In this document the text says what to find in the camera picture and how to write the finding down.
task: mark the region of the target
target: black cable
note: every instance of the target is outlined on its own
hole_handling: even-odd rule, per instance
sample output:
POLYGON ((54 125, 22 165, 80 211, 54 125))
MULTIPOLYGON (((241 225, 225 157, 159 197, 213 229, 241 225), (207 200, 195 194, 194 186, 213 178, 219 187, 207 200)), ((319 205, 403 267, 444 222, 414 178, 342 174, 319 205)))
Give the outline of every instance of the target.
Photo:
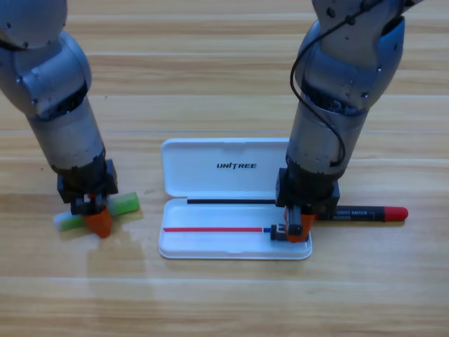
POLYGON ((304 99, 301 97, 301 95, 297 92, 297 90, 295 88, 295 72, 296 72, 296 68, 297 68, 297 65, 300 63, 301 59, 304 57, 304 55, 307 53, 307 51, 309 51, 309 49, 312 46, 314 46, 314 44, 316 44, 317 42, 320 42, 322 39, 324 39, 328 35, 332 34, 333 32, 339 30, 341 27, 343 27, 345 25, 353 25, 355 23, 355 19, 358 16, 360 16, 360 15, 364 14, 365 12, 371 10, 372 8, 376 7, 378 4, 380 4, 383 1, 384 0, 377 0, 376 2, 373 2, 370 5, 366 5, 367 3, 365 1, 363 1, 362 4, 361 4, 361 10, 360 11, 358 11, 357 13, 355 13, 353 15, 348 15, 344 19, 344 21, 340 22, 338 25, 334 26, 333 28, 330 28, 326 33, 323 33, 323 34, 319 35, 313 41, 311 41, 309 44, 307 44, 304 47, 304 49, 302 50, 302 52, 296 58, 296 61, 293 63, 292 70, 290 72, 290 87, 292 88, 293 93, 295 94, 297 99, 300 100, 300 102, 312 114, 314 114, 314 116, 316 118, 318 118, 324 125, 326 125, 335 134, 335 136, 338 139, 338 142, 340 143, 341 156, 340 156, 340 158, 337 161, 332 161, 330 163, 331 167, 339 166, 344 161, 344 158, 346 158, 346 146, 344 145, 344 141, 342 139, 342 136, 338 133, 338 131, 332 125, 330 125, 330 123, 328 121, 326 121, 320 114, 315 112, 315 110, 310 105, 308 105, 307 102, 304 101, 304 99))

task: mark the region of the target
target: wooden table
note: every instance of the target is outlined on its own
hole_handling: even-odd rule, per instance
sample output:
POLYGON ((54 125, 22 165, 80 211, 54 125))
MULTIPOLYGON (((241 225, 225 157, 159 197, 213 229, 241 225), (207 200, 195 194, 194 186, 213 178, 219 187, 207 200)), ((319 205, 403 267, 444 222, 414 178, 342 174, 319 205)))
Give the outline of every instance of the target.
POLYGON ((173 137, 288 136, 306 0, 71 0, 91 102, 142 212, 100 241, 66 211, 21 113, 0 98, 0 336, 449 336, 449 1, 408 14, 400 70, 369 115, 342 204, 404 226, 314 228, 303 262, 177 261, 157 249, 159 149, 173 137))

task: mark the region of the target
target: orange object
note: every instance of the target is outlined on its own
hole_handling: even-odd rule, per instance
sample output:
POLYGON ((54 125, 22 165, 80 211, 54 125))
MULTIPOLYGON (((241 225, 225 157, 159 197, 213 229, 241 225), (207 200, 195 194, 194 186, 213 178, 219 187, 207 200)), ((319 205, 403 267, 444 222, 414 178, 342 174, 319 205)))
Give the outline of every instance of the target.
POLYGON ((107 209, 99 214, 85 216, 84 220, 86 221, 86 227, 102 239, 111 235, 112 217, 107 209))
MULTIPOLYGON (((309 236, 311 231, 311 227, 315 221, 315 214, 302 214, 301 215, 301 225, 302 225, 302 234, 301 235, 289 235, 288 230, 286 231, 287 240, 292 244, 296 244, 298 242, 305 242, 306 238, 309 236)), ((288 227, 288 216, 287 209, 284 214, 284 218, 286 219, 286 227, 288 227)))

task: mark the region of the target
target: red line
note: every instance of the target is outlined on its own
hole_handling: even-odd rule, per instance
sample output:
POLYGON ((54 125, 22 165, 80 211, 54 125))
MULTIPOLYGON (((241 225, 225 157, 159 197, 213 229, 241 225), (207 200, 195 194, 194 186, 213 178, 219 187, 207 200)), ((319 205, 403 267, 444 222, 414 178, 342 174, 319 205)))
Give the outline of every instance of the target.
POLYGON ((164 232, 262 232, 261 227, 166 227, 164 232))

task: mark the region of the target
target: green object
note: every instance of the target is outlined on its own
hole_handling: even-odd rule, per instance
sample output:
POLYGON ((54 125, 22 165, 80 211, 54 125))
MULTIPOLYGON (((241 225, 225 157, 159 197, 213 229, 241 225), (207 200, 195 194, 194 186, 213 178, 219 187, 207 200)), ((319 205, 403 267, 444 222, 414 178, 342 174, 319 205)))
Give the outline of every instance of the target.
MULTIPOLYGON (((137 211, 140 208, 138 195, 132 192, 110 199, 107 208, 112 217, 137 211)), ((70 212, 54 216, 53 222, 60 232, 80 228, 86 224, 83 216, 73 216, 70 212)))
POLYGON ((136 192, 133 192, 110 199, 107 208, 111 216, 121 216, 122 214, 137 211, 140 208, 138 195, 136 192))
POLYGON ((83 227, 86 224, 82 216, 73 216, 70 212, 68 213, 69 216, 67 219, 60 222, 59 231, 73 230, 74 228, 83 227))

